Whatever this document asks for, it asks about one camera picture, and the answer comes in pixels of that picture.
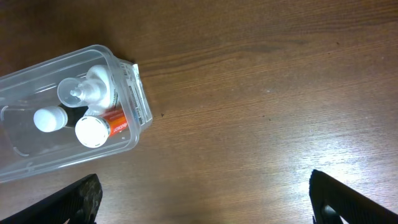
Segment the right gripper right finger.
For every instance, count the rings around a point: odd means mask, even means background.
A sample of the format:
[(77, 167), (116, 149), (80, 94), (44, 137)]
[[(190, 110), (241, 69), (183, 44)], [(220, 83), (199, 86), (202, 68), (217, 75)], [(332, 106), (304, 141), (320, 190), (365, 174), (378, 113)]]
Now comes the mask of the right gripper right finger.
[(328, 174), (314, 169), (309, 179), (313, 222), (397, 223), (397, 214)]

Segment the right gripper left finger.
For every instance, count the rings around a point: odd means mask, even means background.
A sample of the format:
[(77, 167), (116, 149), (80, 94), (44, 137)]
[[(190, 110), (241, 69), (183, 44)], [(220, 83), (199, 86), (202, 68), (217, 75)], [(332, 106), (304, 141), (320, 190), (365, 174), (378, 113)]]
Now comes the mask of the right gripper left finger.
[(103, 190), (98, 176), (90, 174), (1, 220), (1, 223), (95, 224), (102, 196)]

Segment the orange tube white cap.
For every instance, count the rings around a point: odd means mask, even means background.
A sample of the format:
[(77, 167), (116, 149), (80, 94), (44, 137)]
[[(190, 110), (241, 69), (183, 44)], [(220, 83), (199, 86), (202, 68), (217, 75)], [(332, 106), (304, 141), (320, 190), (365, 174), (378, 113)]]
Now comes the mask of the orange tube white cap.
[(75, 134), (82, 145), (89, 148), (102, 146), (108, 138), (128, 127), (122, 109), (112, 110), (101, 115), (80, 118), (75, 125)]

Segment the dark syrup bottle white cap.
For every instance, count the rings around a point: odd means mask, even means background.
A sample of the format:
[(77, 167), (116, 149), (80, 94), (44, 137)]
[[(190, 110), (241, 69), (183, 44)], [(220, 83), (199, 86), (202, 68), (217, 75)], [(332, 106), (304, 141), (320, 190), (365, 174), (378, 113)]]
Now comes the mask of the dark syrup bottle white cap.
[(42, 132), (51, 133), (62, 128), (74, 128), (87, 106), (70, 108), (63, 104), (41, 108), (34, 113), (34, 124)]

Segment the white spray bottle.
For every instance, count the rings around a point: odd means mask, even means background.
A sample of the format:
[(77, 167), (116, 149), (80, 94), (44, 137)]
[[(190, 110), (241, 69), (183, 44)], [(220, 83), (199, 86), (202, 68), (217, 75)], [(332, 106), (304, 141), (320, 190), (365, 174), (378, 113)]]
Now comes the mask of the white spray bottle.
[(120, 105), (112, 73), (105, 65), (94, 65), (85, 78), (63, 79), (58, 99), (69, 108), (88, 107), (88, 115), (101, 115)]

